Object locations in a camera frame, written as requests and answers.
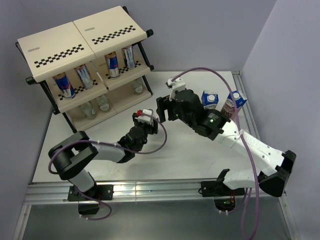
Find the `energy drink can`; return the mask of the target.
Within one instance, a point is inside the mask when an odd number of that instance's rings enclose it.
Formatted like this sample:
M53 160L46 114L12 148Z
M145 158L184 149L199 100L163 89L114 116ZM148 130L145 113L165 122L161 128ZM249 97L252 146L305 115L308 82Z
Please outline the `energy drink can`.
M66 99L72 99L76 93L65 72L53 76L55 83Z
M136 64L135 64L133 46L128 45L128 46L122 48L121 51L122 51L122 56L123 56L125 66L129 70L134 69Z
M118 64L118 59L117 59L117 54L115 51L108 53L104 56L107 70L108 70L108 75L112 79L117 79L120 77L120 72L119 72L119 64Z
M91 89L94 87L93 79L86 64L79 65L75 67L74 70L85 89Z

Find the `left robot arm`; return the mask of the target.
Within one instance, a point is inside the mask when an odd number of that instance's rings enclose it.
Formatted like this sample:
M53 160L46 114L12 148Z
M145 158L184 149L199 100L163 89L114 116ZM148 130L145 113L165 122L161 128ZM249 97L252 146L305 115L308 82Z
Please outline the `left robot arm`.
M48 170L69 181L86 200L97 199L100 194L94 178L85 167L92 160L107 160L123 164L142 151L148 135L158 133L158 123L151 109L132 114L134 126L115 143L91 140L84 131L78 131L50 149Z

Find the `pineapple juice carton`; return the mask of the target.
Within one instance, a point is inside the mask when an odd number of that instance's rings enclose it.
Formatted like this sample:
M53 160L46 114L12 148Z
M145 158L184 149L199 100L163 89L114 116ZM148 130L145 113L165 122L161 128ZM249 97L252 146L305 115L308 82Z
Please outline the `pineapple juice carton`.
M204 109L215 110L219 103L219 95L217 92L204 90L200 101Z

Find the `glass bottle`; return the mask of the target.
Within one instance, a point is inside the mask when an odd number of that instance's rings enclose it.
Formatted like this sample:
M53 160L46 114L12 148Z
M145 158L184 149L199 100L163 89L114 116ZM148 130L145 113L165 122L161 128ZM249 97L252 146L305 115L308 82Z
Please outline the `glass bottle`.
M135 95L142 94L144 89L143 78L142 77L136 78L131 82L131 86Z
M110 110L110 102L105 94L98 96L95 100L101 111L108 112Z
M79 105L79 109L85 115L85 117L89 120L93 120L97 117L95 108L93 107L90 101L87 101L81 105Z

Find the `red grape juice carton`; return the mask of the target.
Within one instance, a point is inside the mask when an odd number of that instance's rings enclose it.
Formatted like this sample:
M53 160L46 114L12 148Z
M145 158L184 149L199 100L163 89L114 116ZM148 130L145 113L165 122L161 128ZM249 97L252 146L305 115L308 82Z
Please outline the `red grape juice carton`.
M235 115L247 102L246 95L240 90L235 90L232 94L229 94L224 102L220 112L228 118L235 120Z

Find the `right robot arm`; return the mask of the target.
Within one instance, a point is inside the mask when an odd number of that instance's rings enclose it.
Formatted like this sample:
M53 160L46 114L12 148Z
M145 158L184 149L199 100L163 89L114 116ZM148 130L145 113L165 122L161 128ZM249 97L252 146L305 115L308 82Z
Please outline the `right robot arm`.
M223 197L234 192L242 196L247 188L259 188L273 197L281 197L296 160L291 150L281 151L261 142L238 129L237 124L216 109L205 109L199 96L191 89L179 91L156 100L160 121L181 120L200 136L220 143L243 157L252 159L257 171L252 169L224 169L212 183L201 184L204 197Z

